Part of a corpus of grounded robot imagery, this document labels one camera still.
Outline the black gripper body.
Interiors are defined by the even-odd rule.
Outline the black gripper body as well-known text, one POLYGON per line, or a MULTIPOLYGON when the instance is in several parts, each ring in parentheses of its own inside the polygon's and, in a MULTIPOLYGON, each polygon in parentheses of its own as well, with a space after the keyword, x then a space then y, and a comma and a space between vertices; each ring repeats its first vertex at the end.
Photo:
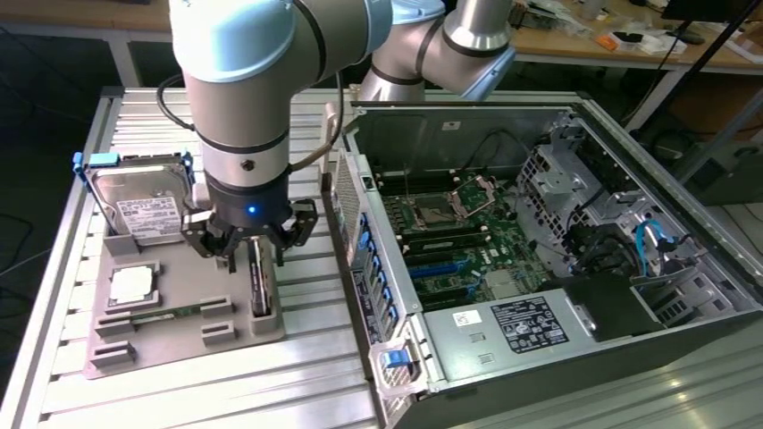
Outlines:
POLYGON ((208 176, 206 185, 216 215, 234 228, 261 230, 281 225, 292 215, 285 176, 253 187, 232 186, 208 176))

